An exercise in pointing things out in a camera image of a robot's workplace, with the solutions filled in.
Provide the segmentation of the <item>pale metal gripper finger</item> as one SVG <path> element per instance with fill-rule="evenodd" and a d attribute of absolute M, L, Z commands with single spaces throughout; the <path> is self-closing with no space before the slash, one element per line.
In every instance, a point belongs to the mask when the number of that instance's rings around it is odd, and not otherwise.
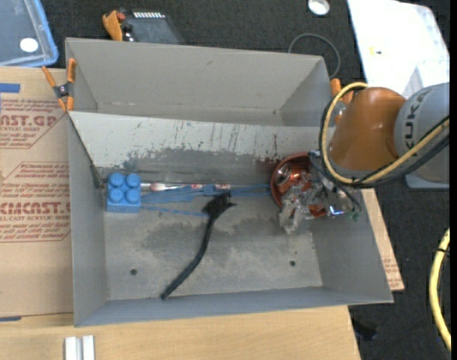
<path fill-rule="evenodd" d="M 294 203 L 291 200 L 284 201 L 280 213 L 278 214 L 278 222 L 281 227 L 287 227 L 291 223 L 291 217 L 294 210 Z"/>
<path fill-rule="evenodd" d="M 287 234 L 296 234 L 300 228 L 300 224 L 306 219 L 307 209 L 306 208 L 295 208 L 287 220 Z"/>

